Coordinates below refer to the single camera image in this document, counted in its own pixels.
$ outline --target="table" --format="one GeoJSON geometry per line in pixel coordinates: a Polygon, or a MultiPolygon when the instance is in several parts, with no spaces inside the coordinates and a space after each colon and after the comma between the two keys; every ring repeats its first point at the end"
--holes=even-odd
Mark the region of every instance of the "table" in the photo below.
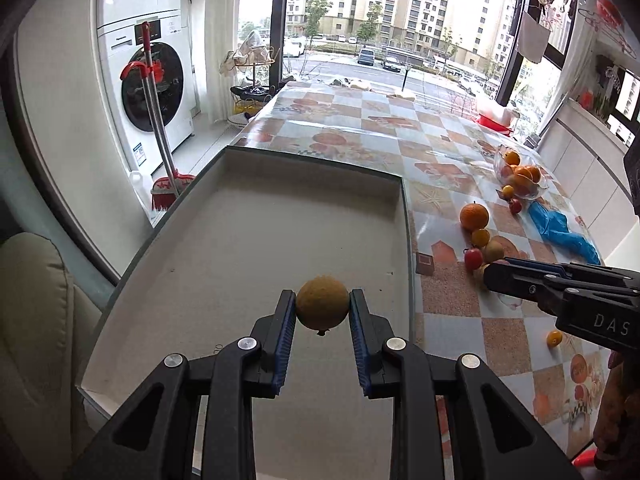
{"type": "MultiPolygon", "coordinates": [[[[550,350],[555,318],[535,303],[481,290],[466,272],[468,234],[460,208],[481,203],[487,226],[507,256],[543,262],[580,261],[543,242],[529,215],[512,216],[496,193],[495,150],[513,146],[539,162],[549,188],[538,199],[567,216],[590,240],[582,219],[538,154],[472,121],[403,99],[357,89],[288,83],[234,142],[338,160],[403,177],[415,253],[415,343],[447,358],[480,356],[568,456],[590,440],[608,374],[609,350],[564,335],[550,350]]],[[[439,412],[446,418],[444,403],[439,412]]],[[[447,470],[451,449],[441,424],[447,470]]]]}

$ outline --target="washing machine door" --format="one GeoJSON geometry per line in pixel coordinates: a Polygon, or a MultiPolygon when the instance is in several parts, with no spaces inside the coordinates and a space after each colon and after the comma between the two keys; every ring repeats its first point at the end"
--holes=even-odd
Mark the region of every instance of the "washing machine door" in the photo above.
{"type": "MultiPolygon", "coordinates": [[[[166,43],[152,43],[151,56],[160,63],[162,79],[156,77],[156,89],[162,122],[167,126],[178,111],[184,89],[184,73],[178,53],[166,43]]],[[[137,51],[130,61],[145,61],[143,49],[137,51]]],[[[132,70],[122,82],[122,107],[135,127],[144,132],[152,132],[149,112],[146,108],[145,93],[142,88],[140,72],[132,70]]]]}

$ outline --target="plastic bag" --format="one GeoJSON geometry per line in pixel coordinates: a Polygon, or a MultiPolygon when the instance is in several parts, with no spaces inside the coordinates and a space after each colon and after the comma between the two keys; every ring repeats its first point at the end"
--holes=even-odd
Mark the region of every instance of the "plastic bag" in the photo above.
{"type": "Polygon", "coordinates": [[[548,211],[539,202],[529,205],[529,216],[543,239],[580,254],[588,264],[600,265],[596,249],[584,236],[569,231],[566,216],[558,211],[548,211]]]}

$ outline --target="apple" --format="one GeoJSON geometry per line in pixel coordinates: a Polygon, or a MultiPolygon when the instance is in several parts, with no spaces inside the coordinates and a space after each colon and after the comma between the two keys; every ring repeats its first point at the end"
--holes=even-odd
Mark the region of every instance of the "apple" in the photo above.
{"type": "Polygon", "coordinates": [[[509,211],[511,211],[512,215],[517,215],[520,211],[522,211],[522,202],[517,198],[512,198],[509,200],[509,211]]]}
{"type": "Polygon", "coordinates": [[[482,266],[482,251],[478,248],[465,250],[465,267],[470,272],[482,266]]]}

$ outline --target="red container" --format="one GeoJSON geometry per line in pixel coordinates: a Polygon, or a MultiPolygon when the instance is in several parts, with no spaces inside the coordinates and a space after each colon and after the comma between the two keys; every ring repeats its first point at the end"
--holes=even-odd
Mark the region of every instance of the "red container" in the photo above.
{"type": "Polygon", "coordinates": [[[493,130],[494,132],[498,132],[499,134],[506,135],[509,137],[511,135],[511,130],[506,126],[502,126],[501,124],[492,121],[489,117],[485,117],[482,114],[478,115],[476,119],[476,123],[480,124],[480,126],[486,126],[487,128],[493,130]]]}

